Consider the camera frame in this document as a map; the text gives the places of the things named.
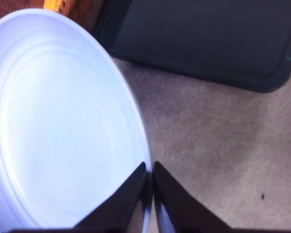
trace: orange object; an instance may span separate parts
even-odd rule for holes
[[[24,8],[44,8],[65,15],[81,24],[92,0],[0,0],[0,18]]]
[[[43,8],[59,12],[64,0],[44,0]]]

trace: white plate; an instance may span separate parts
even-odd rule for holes
[[[99,43],[51,11],[2,18],[0,230],[72,227],[142,161],[137,104]]]

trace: gray carpet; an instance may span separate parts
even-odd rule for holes
[[[259,94],[115,62],[143,112],[154,161],[231,227],[291,230],[291,79]]]

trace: floor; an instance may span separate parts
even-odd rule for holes
[[[260,94],[114,61],[154,161],[231,227],[291,230],[291,79]],[[158,232],[154,211],[148,232]]]

